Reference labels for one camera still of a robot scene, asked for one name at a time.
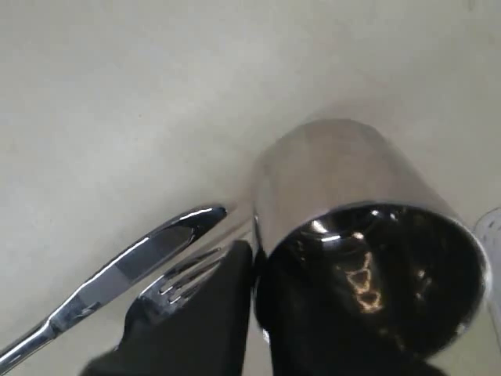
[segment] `white table surface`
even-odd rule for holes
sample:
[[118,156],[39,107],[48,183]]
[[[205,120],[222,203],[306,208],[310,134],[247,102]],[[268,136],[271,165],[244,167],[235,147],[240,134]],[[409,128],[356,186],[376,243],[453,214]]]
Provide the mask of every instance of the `white table surface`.
[[[238,196],[311,119],[374,125],[472,225],[501,197],[500,4],[0,2],[0,344],[165,219]],[[479,328],[457,375],[501,365]],[[73,354],[12,375],[75,374]]]

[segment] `white tabletop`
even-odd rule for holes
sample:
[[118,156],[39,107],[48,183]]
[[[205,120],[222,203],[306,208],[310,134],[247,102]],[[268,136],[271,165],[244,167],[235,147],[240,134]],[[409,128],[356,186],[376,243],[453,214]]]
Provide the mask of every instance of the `white tabletop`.
[[[377,127],[472,225],[501,192],[500,14],[496,0],[0,2],[0,346],[148,230],[238,196],[256,156],[311,119]],[[12,375],[75,374],[73,353]]]

